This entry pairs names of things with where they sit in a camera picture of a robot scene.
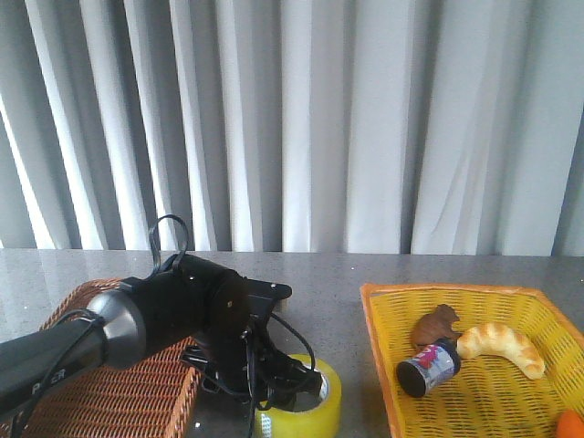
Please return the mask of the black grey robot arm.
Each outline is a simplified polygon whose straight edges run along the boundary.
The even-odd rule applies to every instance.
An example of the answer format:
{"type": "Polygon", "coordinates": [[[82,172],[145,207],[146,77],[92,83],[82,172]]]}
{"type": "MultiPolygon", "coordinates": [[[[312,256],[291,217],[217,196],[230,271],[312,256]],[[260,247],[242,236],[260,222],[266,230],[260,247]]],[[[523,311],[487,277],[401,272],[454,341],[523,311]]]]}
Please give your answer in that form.
{"type": "Polygon", "coordinates": [[[3,343],[1,414],[20,412],[89,370],[126,370],[187,338],[194,344],[182,361],[203,374],[210,391],[277,407],[300,392],[317,394],[315,359],[293,359],[267,331],[277,303],[291,292],[194,255],[174,255],[158,272],[97,294],[73,319],[3,343]]]}

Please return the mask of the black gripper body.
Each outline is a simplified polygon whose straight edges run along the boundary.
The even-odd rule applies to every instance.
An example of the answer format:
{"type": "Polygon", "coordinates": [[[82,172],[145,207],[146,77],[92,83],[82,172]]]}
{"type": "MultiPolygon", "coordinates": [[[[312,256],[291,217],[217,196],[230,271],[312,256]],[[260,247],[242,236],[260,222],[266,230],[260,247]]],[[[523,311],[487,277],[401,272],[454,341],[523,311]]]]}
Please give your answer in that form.
{"type": "Polygon", "coordinates": [[[308,364],[276,347],[264,329],[248,328],[239,338],[240,348],[230,347],[219,360],[199,342],[184,349],[181,361],[201,374],[204,391],[227,394],[252,408],[291,410],[299,393],[318,395],[321,374],[308,341],[291,330],[308,353],[308,364]]]}

